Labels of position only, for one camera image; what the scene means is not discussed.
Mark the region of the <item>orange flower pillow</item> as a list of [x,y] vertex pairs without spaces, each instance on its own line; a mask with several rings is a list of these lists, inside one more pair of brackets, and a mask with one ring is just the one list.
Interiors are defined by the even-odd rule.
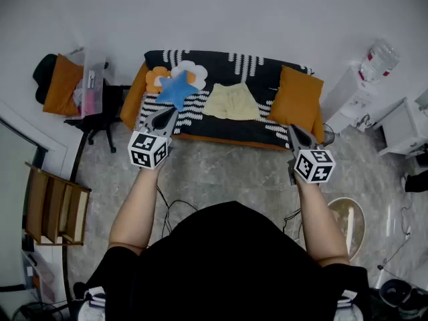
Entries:
[[163,87],[160,83],[160,78],[170,78],[171,72],[165,67],[156,66],[146,73],[146,92],[150,94],[159,94]]

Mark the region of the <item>pack of water bottles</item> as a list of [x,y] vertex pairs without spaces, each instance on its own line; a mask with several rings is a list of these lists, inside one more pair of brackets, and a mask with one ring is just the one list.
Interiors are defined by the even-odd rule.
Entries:
[[374,83],[387,77],[398,65],[399,54],[385,39],[377,39],[363,59],[358,73],[363,81]]

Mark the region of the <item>pale yellow shorts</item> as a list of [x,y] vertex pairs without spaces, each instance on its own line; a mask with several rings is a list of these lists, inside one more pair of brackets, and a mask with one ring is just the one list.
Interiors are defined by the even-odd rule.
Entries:
[[257,102],[245,83],[231,86],[214,84],[203,113],[219,119],[238,121],[260,118]]

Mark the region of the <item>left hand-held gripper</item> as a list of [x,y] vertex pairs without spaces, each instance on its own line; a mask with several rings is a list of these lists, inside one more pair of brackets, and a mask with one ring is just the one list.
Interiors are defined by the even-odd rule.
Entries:
[[168,107],[146,117],[140,129],[132,133],[128,144],[133,165],[154,170],[168,157],[178,115],[175,107]]

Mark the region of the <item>orange cushion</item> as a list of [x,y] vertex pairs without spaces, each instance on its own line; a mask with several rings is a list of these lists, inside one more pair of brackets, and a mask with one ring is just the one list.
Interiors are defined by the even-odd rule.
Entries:
[[83,78],[83,74],[83,66],[76,65],[67,57],[58,54],[43,105],[43,112],[62,116],[77,116],[79,111],[74,103],[73,95],[76,86]]
[[324,81],[282,66],[280,87],[274,98],[269,120],[278,124],[295,124],[324,142],[324,123],[320,110],[320,95]]

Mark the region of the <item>grey round bucket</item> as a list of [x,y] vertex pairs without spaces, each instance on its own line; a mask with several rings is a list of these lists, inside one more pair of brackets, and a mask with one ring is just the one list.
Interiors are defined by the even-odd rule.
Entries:
[[379,295],[390,307],[405,307],[409,303],[412,290],[412,286],[407,282],[391,279],[381,286]]

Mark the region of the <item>blue star pillow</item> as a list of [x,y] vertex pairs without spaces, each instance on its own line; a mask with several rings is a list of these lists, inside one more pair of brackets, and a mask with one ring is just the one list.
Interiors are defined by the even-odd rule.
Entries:
[[188,83],[187,70],[184,70],[174,78],[160,78],[160,83],[163,90],[157,96],[155,102],[157,104],[171,103],[179,112],[183,111],[185,99],[199,91]]

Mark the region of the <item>person's left forearm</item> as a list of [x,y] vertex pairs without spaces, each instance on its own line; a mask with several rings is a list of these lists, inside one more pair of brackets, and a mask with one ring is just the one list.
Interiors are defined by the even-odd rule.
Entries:
[[140,169],[110,230],[109,247],[139,255],[149,243],[154,223],[158,176],[163,165]]

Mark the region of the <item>person's right forearm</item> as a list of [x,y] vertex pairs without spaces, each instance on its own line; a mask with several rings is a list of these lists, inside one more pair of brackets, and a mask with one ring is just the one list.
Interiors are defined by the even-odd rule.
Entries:
[[346,239],[316,184],[296,177],[308,255],[322,267],[350,263]]

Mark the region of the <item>white cabinet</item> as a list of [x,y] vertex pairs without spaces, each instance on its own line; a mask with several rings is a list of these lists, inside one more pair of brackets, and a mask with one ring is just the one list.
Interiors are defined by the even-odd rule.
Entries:
[[321,103],[323,121],[340,134],[368,114],[378,94],[375,85],[365,82],[358,68],[351,66]]

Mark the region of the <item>clear plastic storage box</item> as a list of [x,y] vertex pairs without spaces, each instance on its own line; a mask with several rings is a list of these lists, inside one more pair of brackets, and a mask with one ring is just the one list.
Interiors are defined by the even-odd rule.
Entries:
[[72,96],[79,114],[69,116],[68,119],[81,120],[87,116],[100,114],[102,112],[105,54],[96,49],[81,47],[67,53],[66,57],[76,65],[84,67],[83,78],[76,86]]

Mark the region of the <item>white desk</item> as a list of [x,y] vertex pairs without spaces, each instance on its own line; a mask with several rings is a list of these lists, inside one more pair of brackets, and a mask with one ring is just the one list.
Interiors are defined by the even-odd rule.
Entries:
[[386,147],[378,156],[387,153],[417,156],[418,150],[428,146],[428,89],[416,100],[405,98],[394,110],[373,126],[381,129]]

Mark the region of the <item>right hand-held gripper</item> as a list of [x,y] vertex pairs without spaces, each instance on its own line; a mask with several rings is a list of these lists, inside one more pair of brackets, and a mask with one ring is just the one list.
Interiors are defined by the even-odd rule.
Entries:
[[313,134],[295,124],[288,126],[287,135],[293,154],[288,161],[291,185],[296,185],[296,177],[310,184],[327,183],[336,166],[331,152],[318,144]]

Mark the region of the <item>black white patterned blanket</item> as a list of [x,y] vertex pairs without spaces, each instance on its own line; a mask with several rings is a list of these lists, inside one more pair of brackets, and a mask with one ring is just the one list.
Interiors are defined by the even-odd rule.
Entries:
[[[151,50],[145,53],[149,70],[162,66],[175,69],[183,60],[194,62],[207,70],[205,87],[185,99],[174,129],[177,137],[211,138],[219,142],[247,143],[250,146],[288,148],[287,127],[269,120],[270,109],[280,86],[284,66],[313,75],[306,66],[239,53],[199,50]],[[228,120],[203,113],[205,103],[215,84],[230,86],[245,83],[255,98],[260,117],[256,120]]]

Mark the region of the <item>white flower pillow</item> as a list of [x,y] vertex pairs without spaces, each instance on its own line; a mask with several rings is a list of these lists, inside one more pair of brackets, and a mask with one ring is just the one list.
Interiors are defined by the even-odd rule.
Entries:
[[171,79],[179,76],[184,71],[187,72],[188,87],[186,90],[181,88],[180,91],[195,94],[206,86],[205,80],[207,79],[208,72],[205,67],[190,60],[183,60],[179,62],[172,70],[167,70],[165,74],[156,74],[153,83],[154,88],[152,90],[156,92],[162,91],[163,87],[160,77]]

